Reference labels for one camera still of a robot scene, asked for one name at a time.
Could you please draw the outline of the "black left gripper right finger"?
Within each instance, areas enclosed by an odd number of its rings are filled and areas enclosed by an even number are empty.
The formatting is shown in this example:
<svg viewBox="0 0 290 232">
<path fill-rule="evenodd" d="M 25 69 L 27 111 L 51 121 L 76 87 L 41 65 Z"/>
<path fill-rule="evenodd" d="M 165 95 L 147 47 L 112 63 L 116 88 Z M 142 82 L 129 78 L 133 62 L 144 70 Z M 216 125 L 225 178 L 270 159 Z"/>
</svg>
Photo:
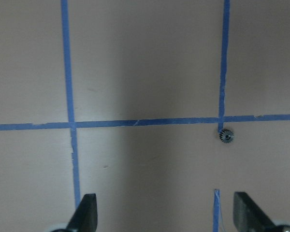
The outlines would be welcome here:
<svg viewBox="0 0 290 232">
<path fill-rule="evenodd" d="M 238 232 L 280 231 L 246 192 L 234 193 L 233 223 Z"/>
</svg>

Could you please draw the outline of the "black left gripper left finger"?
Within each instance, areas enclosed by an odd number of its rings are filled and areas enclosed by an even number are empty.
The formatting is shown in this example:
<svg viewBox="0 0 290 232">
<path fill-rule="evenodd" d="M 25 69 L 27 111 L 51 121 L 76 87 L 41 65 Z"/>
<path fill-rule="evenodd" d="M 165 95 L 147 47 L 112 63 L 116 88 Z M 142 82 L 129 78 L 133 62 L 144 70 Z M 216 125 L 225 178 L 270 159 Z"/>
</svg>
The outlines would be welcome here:
<svg viewBox="0 0 290 232">
<path fill-rule="evenodd" d="M 69 232 L 95 232 L 98 225 L 96 194 L 85 194 L 70 219 L 66 230 Z"/>
</svg>

